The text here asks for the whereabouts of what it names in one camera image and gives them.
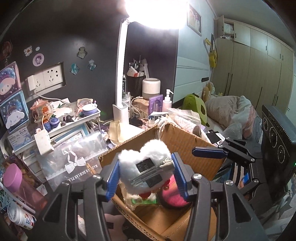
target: white lamp arm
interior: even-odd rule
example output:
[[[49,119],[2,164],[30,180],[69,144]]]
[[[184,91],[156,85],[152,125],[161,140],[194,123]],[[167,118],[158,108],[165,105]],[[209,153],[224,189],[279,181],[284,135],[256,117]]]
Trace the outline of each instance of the white lamp arm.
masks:
[[[128,33],[128,25],[130,21],[126,19],[121,22],[117,49],[117,70],[116,70],[116,106],[123,108],[122,105],[122,78],[123,78],[123,66],[124,66],[124,55],[126,51],[126,37]]]

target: cardboard box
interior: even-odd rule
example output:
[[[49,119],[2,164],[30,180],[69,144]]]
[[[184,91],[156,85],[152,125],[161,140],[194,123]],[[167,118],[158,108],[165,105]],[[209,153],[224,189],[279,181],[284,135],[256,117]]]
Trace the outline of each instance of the cardboard box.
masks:
[[[124,149],[139,151],[146,142],[156,138],[157,132],[158,129],[154,126],[110,150],[100,156],[101,165],[105,166],[111,163],[115,154]],[[202,174],[208,180],[214,178],[224,162],[224,159],[194,157],[191,153],[194,147],[213,145],[171,124],[167,124],[164,127],[161,140],[167,145],[171,153],[178,152],[185,164],[189,164],[195,173]],[[131,211],[123,202],[120,188],[117,189],[116,195],[112,200],[121,214],[150,239],[155,241],[165,241],[167,238],[172,241],[184,239],[190,217],[190,207],[172,210],[166,209],[163,206],[151,205],[138,206],[135,211]],[[209,240],[212,239],[216,230],[216,216],[213,210],[211,210],[210,223]]]

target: pink water bottle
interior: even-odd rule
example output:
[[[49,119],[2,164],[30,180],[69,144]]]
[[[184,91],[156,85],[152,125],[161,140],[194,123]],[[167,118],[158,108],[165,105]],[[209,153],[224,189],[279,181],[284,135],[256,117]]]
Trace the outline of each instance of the pink water bottle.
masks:
[[[47,203],[45,197],[22,177],[22,171],[14,163],[6,169],[3,185],[35,211],[41,211]]]

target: wardrobe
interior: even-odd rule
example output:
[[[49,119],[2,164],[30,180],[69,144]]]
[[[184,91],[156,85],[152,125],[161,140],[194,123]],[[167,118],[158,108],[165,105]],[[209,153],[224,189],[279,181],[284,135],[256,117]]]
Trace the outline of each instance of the wardrobe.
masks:
[[[211,75],[216,93],[244,95],[260,116],[263,104],[285,114],[293,85],[292,48],[263,30],[223,16],[216,23],[218,61]]]

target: lamp base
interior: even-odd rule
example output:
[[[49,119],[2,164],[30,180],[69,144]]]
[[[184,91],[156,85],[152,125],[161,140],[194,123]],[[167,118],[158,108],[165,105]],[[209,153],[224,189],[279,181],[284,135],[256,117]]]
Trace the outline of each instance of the lamp base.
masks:
[[[128,105],[124,102],[122,102],[122,105],[122,108],[119,108],[117,105],[113,105],[114,121],[120,121],[120,123],[129,124]]]

